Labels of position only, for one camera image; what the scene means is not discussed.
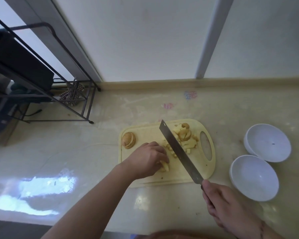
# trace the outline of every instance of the countertop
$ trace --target countertop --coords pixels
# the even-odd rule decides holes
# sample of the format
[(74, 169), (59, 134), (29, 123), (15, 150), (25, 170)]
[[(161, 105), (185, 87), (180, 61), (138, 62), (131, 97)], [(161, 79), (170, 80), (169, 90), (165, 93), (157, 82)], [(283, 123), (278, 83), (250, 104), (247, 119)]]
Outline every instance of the countertop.
[[(43, 112), (31, 119), (76, 117), (59, 104), (31, 108), (38, 106)], [(286, 133), (292, 154), (271, 164), (278, 195), (258, 203), (237, 194), (283, 236), (299, 238), (299, 87), (103, 91), (92, 106), (95, 124), (19, 122), (0, 148), (0, 220), (55, 224), (118, 163), (121, 129), (183, 118), (207, 128), (216, 150), (210, 181), (231, 187), (229, 167), (247, 154), (243, 137), (249, 127), (268, 123)], [(129, 188), (106, 228), (138, 234), (167, 229), (232, 238), (208, 214), (194, 183)]]

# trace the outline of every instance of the knife blade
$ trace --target knife blade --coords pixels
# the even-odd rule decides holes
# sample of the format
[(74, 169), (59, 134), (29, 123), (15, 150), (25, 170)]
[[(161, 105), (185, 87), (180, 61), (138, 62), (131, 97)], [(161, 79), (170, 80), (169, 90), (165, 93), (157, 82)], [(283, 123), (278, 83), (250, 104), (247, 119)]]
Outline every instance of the knife blade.
[(166, 138), (167, 142), (177, 155), (178, 159), (192, 178), (192, 180), (195, 182), (195, 184), (201, 185), (203, 182), (203, 177), (199, 173), (199, 171), (196, 169), (195, 165), (192, 163), (192, 161), (189, 159), (181, 145), (178, 143), (176, 138), (174, 137), (173, 133), (171, 130), (168, 128), (164, 120), (162, 120), (159, 129), (163, 133), (164, 137)]

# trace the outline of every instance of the person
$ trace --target person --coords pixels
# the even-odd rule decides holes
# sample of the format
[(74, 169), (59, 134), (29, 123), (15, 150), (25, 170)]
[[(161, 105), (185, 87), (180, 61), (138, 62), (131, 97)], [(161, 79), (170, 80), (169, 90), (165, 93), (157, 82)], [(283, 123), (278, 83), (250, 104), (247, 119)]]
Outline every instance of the person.
[[(136, 179), (153, 175), (169, 163), (165, 149), (157, 142), (144, 143), (82, 197), (42, 239), (100, 238), (116, 206)], [(244, 207), (233, 191), (224, 185), (204, 180), (203, 198), (218, 226), (239, 239), (281, 239), (273, 229)], [(176, 238), (154, 234), (148, 238)]]

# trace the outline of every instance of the checkered cloth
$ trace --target checkered cloth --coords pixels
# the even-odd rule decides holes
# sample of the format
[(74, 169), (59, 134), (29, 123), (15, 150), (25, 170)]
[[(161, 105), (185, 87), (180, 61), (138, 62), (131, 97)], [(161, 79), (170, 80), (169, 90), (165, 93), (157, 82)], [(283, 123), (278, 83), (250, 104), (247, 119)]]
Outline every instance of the checkered cloth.
[[(68, 85), (68, 91), (63, 92), (60, 95), (60, 100), (77, 100), (80, 97), (80, 93), (77, 92), (77, 90), (78, 91), (83, 91), (84, 86), (81, 85), (78, 81), (73, 81), (72, 86), (74, 88), (71, 88)], [(64, 104), (70, 105), (70, 106), (76, 106), (78, 104), (78, 101), (66, 101), (66, 102), (64, 102)]]

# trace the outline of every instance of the white wall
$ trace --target white wall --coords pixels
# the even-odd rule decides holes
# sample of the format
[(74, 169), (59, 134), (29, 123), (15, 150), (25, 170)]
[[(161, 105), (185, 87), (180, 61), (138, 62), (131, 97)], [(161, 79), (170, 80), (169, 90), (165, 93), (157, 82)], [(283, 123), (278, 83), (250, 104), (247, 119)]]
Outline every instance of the white wall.
[(234, 0), (205, 77), (299, 76), (299, 0)]
[(216, 0), (55, 0), (104, 81), (194, 78)]
[[(22, 19), (4, 0), (0, 0), (0, 19), (9, 27), (25, 25)], [(66, 80), (74, 79), (70, 72), (68, 72), (68, 70), (63, 66), (63, 64), (60, 63), (60, 61), (30, 29), (19, 30), (15, 32)]]

